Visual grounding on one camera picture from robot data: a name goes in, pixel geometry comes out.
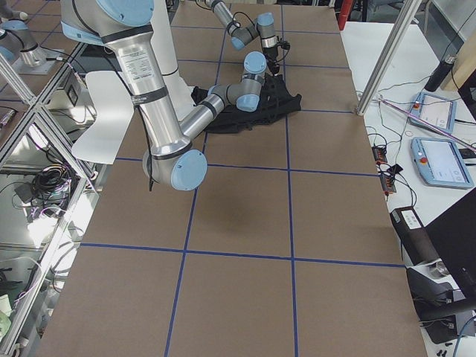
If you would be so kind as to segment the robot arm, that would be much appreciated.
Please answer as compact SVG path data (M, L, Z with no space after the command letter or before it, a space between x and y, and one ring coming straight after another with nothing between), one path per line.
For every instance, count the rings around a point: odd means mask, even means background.
M164 1L61 1L60 9L66 37L115 54L147 133L143 168L149 182L182 191L196 189L208 163L192 148L193 139L229 105L243 112L257 109L265 56L248 53L239 83L214 86L195 104L189 96L179 97L188 88L179 76Z
M212 11L231 37L233 47L241 51L245 46L260 39L261 50L266 59L268 70L273 76L280 72L280 62L286 57L291 45L277 35L274 25L274 15L270 12L261 13L256 19L247 14L247 25L242 25L224 1L205 1L205 8Z

